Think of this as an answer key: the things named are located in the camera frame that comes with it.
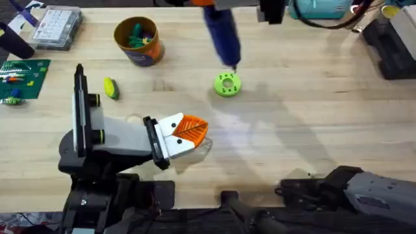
clear plastic organizer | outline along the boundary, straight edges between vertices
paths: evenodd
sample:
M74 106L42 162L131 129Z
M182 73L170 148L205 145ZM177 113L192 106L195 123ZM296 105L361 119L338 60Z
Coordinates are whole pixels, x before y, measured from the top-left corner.
M79 7L47 6L28 43L36 49L68 51L82 21Z

wooden tabletop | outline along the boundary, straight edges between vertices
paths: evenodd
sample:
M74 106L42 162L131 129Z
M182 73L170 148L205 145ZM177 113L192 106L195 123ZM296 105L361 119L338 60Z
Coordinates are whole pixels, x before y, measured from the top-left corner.
M0 108L0 212L59 211L70 177L58 171L58 145L72 127L77 63L105 114L141 124L183 112L209 122L195 152L160 171L152 162L129 169L144 179L173 180L175 207L215 207L235 189L253 205L281 205L273 194L288 177L324 176L338 165L416 180L416 81L386 81L370 50L348 30L314 29L285 16L258 23L255 8L234 9L242 44L242 92L213 90L223 67L199 8L84 8L69 52L37 51L51 59L38 99ZM166 46L150 68L133 65L112 34L131 16L151 18ZM104 95L103 78L121 100Z

gray device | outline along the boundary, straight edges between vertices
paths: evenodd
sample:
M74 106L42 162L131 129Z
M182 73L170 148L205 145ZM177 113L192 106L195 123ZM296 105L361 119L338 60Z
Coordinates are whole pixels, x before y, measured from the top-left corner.
M370 172L356 174L344 191L354 208L369 215L382 215L414 224L416 183Z
M409 224L416 220L415 182L391 179L353 166L339 166L324 179L284 179L275 192L283 197L288 208L341 208Z

green circuit board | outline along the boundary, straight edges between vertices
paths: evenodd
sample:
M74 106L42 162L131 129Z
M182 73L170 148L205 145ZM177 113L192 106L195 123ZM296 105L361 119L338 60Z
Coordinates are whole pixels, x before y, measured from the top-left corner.
M6 61L0 68L0 76L10 73L23 74L22 81L4 83L0 81L0 99L10 96L14 88L21 90L21 99L36 99L42 89L46 76L49 59L42 60L11 60Z

green gear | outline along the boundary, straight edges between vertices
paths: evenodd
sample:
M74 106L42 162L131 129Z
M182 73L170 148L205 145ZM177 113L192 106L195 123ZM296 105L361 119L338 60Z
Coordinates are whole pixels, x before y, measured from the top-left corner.
M241 89L240 77L232 72L224 72L214 80L215 92L222 97L232 97L237 95Z

